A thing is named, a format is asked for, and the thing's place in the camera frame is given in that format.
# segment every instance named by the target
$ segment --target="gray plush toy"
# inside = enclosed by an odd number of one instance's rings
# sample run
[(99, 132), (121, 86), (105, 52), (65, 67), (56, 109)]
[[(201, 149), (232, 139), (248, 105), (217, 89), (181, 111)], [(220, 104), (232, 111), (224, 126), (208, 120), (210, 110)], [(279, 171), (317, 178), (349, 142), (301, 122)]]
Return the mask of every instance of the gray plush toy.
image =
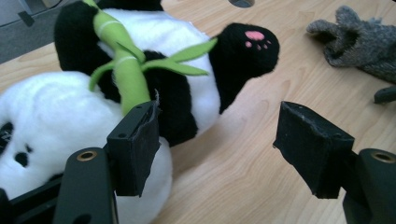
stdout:
[(339, 7), (336, 23), (313, 21), (306, 31), (324, 41), (327, 62), (336, 67), (358, 67), (396, 83), (396, 26), (381, 19), (362, 21), (350, 7)]

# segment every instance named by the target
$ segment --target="gray floor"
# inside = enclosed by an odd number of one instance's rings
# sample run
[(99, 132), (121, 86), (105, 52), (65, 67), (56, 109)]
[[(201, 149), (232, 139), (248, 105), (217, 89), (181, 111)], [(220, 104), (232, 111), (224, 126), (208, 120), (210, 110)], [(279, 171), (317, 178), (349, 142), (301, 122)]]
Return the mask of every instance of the gray floor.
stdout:
[(1, 0), (0, 63), (53, 42), (53, 26), (59, 11), (75, 1), (63, 0), (48, 8), (42, 0)]

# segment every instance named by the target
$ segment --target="black object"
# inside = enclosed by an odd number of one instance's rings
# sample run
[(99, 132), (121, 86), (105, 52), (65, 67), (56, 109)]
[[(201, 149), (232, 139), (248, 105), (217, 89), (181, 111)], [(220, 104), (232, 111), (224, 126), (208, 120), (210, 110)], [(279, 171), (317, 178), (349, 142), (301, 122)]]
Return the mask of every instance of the black object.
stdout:
[(374, 95), (374, 103), (384, 104), (396, 101), (396, 86), (379, 90)]
[(368, 148), (352, 151), (354, 138), (315, 113), (282, 102), (274, 146), (320, 199), (338, 197), (349, 224), (396, 223), (396, 156)]
[(160, 146), (158, 113), (154, 101), (134, 107), (103, 148), (74, 153), (64, 175), (40, 188), (11, 201), (0, 189), (1, 223), (118, 223), (114, 190), (142, 195)]

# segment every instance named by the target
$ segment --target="stuffed animal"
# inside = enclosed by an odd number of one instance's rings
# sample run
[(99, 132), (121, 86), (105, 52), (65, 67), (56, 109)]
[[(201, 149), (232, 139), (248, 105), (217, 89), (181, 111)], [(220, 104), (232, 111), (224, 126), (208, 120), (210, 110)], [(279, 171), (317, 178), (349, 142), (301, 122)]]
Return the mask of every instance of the stuffed animal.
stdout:
[[(107, 100), (80, 72), (52, 72), (25, 79), (0, 96), (0, 188), (13, 199), (64, 170), (68, 157), (103, 147), (120, 122), (120, 105)], [(172, 158), (160, 139), (142, 197), (117, 197), (120, 223), (149, 223), (172, 186)]]
[[(162, 111), (161, 148), (142, 197), (118, 197), (117, 202), (120, 223), (149, 223), (170, 193), (169, 147), (209, 129), (248, 80), (272, 72), (279, 43), (269, 30), (241, 23), (232, 23), (211, 38), (164, 12), (159, 0), (101, 0), (97, 5), (125, 27), (144, 53), (143, 63), (167, 61), (185, 49), (215, 43), (208, 53), (182, 63), (206, 75), (182, 76), (180, 71), (158, 66), (143, 74), (149, 99), (158, 99)], [(117, 58), (94, 30), (98, 12), (84, 2), (64, 7), (55, 26), (55, 46), (64, 72), (31, 77), (1, 96), (0, 133), (5, 140), (0, 188), (10, 198), (61, 173), (74, 151), (102, 147), (122, 118), (120, 83), (112, 71), (97, 79), (99, 88), (88, 89), (90, 75)]]
[(356, 66), (396, 83), (396, 26), (383, 25), (380, 19), (362, 21), (347, 6), (339, 7), (335, 18), (337, 24), (318, 20), (306, 28), (324, 40), (327, 62), (336, 67)]

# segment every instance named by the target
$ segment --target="white plush belly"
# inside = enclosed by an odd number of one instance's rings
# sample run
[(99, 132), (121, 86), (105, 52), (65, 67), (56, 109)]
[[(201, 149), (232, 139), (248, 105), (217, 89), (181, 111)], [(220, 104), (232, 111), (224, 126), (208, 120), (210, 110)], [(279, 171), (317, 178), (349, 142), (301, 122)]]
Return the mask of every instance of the white plush belly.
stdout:
[[(190, 22), (177, 20), (165, 12), (127, 11), (105, 9), (104, 12), (119, 20), (129, 32), (134, 43), (142, 50), (158, 51), (165, 56), (189, 46), (206, 42), (209, 37)], [(111, 50), (100, 44), (110, 56)], [(198, 134), (206, 131), (219, 117), (219, 92), (209, 57), (205, 56), (187, 64), (206, 70), (204, 77), (188, 77), (191, 89), (191, 113), (195, 117)]]

